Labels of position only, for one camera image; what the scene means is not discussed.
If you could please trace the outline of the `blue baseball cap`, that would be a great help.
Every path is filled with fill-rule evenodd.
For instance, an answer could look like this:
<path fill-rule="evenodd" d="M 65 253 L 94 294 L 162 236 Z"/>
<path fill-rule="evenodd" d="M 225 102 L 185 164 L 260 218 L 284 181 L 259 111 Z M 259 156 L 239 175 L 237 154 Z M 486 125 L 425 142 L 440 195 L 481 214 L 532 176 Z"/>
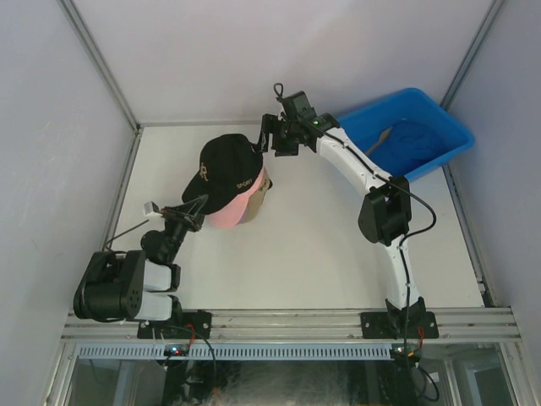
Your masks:
<path fill-rule="evenodd" d="M 401 121 L 382 130 L 365 155 L 393 176 L 401 176 L 445 153 L 445 143 L 431 127 Z"/>

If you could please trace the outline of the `pink baseball cap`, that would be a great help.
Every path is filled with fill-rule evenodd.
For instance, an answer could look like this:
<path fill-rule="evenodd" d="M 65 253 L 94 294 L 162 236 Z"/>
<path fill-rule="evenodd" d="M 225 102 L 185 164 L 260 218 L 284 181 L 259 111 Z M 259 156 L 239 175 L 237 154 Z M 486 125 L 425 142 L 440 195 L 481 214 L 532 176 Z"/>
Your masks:
<path fill-rule="evenodd" d="M 210 224 L 215 228 L 223 229 L 236 226 L 243 217 L 250 197 L 258 189 L 260 180 L 261 177 L 258 176 L 247 191 L 236 196 L 230 203 L 216 213 L 210 214 L 207 217 Z"/>

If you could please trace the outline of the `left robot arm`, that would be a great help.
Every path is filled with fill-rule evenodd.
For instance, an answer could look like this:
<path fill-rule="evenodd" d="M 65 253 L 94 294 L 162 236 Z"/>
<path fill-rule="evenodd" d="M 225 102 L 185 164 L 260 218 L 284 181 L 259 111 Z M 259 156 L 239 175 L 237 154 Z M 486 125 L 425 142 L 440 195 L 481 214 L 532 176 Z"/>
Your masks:
<path fill-rule="evenodd" d="M 185 328 L 178 299 L 181 267 L 174 263 L 188 233 L 198 232 L 208 200 L 201 195 L 179 206 L 144 206 L 144 226 L 150 219 L 163 220 L 163 229 L 151 229 L 138 250 L 113 250 L 106 242 L 95 252 L 74 294 L 73 309 L 81 320 L 100 323 L 155 321 L 165 337 L 175 338 Z"/>

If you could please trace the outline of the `black baseball cap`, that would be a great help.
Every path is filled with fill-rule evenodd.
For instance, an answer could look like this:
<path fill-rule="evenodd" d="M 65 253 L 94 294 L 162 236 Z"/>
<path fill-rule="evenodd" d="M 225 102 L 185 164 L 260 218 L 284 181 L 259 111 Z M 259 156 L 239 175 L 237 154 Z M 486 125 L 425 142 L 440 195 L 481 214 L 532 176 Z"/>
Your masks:
<path fill-rule="evenodd" d="M 182 193 L 182 202 L 205 195 L 202 212 L 214 214 L 249 192 L 263 166 L 262 153 L 244 134 L 218 136 L 202 148 L 197 171 Z"/>

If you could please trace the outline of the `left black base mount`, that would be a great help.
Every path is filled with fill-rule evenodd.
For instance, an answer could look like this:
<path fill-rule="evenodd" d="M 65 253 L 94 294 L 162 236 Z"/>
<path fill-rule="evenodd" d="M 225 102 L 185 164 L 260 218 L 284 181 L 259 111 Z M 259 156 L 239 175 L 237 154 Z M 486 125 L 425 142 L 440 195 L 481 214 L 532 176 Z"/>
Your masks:
<path fill-rule="evenodd" d="M 210 338 L 212 314 L 203 310 L 183 312 L 168 321 L 141 322 L 138 339 L 188 340 L 193 336 Z"/>

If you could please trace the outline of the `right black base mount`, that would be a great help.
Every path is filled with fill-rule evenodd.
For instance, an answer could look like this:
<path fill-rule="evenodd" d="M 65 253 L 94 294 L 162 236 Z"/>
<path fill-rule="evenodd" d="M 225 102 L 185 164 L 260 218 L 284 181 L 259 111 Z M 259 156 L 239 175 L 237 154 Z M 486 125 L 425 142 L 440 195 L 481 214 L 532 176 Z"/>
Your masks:
<path fill-rule="evenodd" d="M 419 315 L 403 313 L 395 317 L 386 311 L 366 311 L 360 314 L 363 337 L 366 339 L 408 339 L 440 337 L 435 313 L 422 312 Z"/>

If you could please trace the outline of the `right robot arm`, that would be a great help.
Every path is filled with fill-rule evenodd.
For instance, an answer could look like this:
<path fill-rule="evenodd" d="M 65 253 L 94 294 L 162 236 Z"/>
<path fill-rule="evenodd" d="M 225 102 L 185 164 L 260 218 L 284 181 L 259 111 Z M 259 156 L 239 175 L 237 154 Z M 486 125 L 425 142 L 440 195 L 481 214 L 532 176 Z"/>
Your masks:
<path fill-rule="evenodd" d="M 262 117 L 256 149 L 273 151 L 279 157 L 296 156 L 300 146 L 308 147 L 332 164 L 359 193 L 363 202 L 358 228 L 370 243 L 383 250 L 388 326 L 398 337 L 410 336 L 426 308 L 409 271 L 407 239 L 411 235 L 413 198 L 409 182 L 371 161 L 332 115 L 315 111 L 303 91 L 284 96 L 282 83 L 275 83 L 273 91 L 281 110 L 277 115 Z"/>

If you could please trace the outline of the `blue plastic bin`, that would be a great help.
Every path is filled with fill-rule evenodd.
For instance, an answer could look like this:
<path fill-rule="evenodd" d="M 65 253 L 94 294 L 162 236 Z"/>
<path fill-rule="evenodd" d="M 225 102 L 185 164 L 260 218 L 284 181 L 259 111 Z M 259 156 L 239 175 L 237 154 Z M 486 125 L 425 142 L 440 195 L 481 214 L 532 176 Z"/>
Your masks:
<path fill-rule="evenodd" d="M 473 134 L 423 91 L 406 88 L 341 115 L 369 159 L 412 182 L 473 146 Z"/>

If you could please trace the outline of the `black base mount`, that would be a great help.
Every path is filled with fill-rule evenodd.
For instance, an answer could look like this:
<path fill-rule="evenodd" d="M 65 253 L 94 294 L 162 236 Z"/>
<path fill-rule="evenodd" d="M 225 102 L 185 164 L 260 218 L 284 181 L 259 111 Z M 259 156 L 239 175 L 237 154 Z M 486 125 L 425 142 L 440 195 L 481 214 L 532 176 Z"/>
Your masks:
<path fill-rule="evenodd" d="M 193 336 L 210 338 L 212 314 L 203 310 L 183 312 L 168 321 L 141 322 L 138 339 L 188 340 Z"/>
<path fill-rule="evenodd" d="M 403 313 L 395 317 L 386 311 L 366 311 L 360 314 L 363 337 L 366 339 L 408 339 L 440 337 L 435 313 L 422 312 L 419 315 Z"/>

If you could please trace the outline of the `aluminium front rail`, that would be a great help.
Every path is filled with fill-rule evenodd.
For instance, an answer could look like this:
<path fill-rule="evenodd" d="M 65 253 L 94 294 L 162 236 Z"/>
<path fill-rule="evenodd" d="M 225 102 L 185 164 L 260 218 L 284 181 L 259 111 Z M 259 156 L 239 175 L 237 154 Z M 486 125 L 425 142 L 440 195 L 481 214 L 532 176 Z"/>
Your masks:
<path fill-rule="evenodd" d="M 428 343 L 518 342 L 521 334 L 509 308 L 440 308 L 424 327 Z M 360 309 L 211 310 L 201 331 L 215 343 L 369 342 L 371 328 Z M 61 339 L 77 343 L 132 343 L 145 326 L 120 321 L 101 324 L 70 315 Z"/>

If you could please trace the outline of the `tan baseball cap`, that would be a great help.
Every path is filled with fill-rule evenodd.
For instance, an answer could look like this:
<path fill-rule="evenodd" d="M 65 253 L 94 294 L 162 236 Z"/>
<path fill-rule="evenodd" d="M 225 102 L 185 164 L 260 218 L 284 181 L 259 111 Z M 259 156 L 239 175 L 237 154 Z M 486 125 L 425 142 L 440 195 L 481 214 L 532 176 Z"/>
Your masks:
<path fill-rule="evenodd" d="M 263 168 L 263 178 L 259 188 L 250 196 L 246 210 L 241 219 L 241 223 L 253 221 L 259 214 L 260 208 L 263 206 L 265 196 L 269 189 L 273 187 L 273 182 L 269 177 L 267 170 Z"/>

